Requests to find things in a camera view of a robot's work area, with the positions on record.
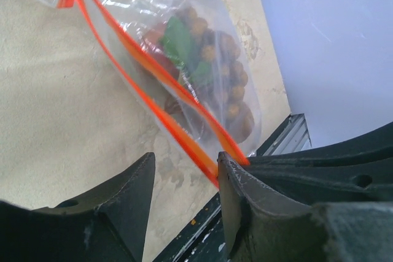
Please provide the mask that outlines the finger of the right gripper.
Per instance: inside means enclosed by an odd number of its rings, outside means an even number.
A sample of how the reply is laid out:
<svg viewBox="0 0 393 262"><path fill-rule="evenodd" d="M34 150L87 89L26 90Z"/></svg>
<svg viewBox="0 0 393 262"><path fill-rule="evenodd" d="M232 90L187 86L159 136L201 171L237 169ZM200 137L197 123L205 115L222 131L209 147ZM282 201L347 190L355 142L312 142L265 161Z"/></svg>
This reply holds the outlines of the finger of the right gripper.
<svg viewBox="0 0 393 262"><path fill-rule="evenodd" d="M300 203L392 200L392 124L321 148L256 156L245 170Z"/></svg>

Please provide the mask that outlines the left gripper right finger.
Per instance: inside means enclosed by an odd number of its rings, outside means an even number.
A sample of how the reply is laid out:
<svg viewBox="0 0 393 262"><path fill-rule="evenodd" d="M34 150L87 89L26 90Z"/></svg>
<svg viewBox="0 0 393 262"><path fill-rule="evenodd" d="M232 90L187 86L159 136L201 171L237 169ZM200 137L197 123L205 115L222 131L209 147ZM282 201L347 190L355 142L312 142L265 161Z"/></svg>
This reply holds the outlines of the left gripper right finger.
<svg viewBox="0 0 393 262"><path fill-rule="evenodd" d="M219 192L232 261L391 261L392 200L300 203L219 153Z"/></svg>

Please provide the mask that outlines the clear bag of mushrooms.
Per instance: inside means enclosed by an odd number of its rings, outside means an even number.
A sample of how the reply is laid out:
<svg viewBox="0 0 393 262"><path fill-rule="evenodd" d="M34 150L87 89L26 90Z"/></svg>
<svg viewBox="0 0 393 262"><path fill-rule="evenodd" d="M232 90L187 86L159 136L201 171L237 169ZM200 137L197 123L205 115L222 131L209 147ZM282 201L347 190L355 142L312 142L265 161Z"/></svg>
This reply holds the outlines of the clear bag of mushrooms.
<svg viewBox="0 0 393 262"><path fill-rule="evenodd" d="M125 83L213 184L218 183L219 152L225 151L240 164L248 164L248 158L257 150L262 116L251 70L221 0L40 1L56 8L79 6ZM249 76L244 102L255 121L251 135L240 144L180 83L194 41L176 13L189 6L208 21L209 27L232 35L240 47L239 60Z"/></svg>

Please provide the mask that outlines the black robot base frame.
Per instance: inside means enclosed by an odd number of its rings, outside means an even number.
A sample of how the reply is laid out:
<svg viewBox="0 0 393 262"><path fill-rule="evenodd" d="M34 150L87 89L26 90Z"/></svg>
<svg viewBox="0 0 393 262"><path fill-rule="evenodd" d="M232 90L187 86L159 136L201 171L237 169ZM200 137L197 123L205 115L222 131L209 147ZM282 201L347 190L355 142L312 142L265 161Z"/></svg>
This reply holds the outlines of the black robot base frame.
<svg viewBox="0 0 393 262"><path fill-rule="evenodd" d="M257 149L257 156L264 156L260 152L267 149L266 141ZM225 250L220 196L216 193L155 261L228 261Z"/></svg>

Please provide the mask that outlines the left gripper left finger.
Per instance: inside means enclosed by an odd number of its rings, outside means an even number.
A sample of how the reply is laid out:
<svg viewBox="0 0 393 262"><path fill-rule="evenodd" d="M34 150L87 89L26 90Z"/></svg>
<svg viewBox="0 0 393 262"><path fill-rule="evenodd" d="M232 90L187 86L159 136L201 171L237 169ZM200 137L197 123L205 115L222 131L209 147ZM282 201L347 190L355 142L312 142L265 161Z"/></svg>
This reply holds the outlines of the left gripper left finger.
<svg viewBox="0 0 393 262"><path fill-rule="evenodd" d="M53 208L1 201L1 261L142 261L155 155Z"/></svg>

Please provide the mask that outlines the brown longan fruit cluster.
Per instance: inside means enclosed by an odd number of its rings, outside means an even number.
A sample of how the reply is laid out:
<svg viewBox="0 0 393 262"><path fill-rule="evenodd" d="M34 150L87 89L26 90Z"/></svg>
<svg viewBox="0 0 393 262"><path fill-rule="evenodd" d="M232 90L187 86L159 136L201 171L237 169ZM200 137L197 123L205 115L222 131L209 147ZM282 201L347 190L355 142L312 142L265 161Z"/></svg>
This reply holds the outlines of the brown longan fruit cluster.
<svg viewBox="0 0 393 262"><path fill-rule="evenodd" d="M194 41L180 83L213 113L237 143L244 142L255 121L244 102L249 76L239 60L239 45L229 33L209 27L193 7L178 11L176 16Z"/></svg>

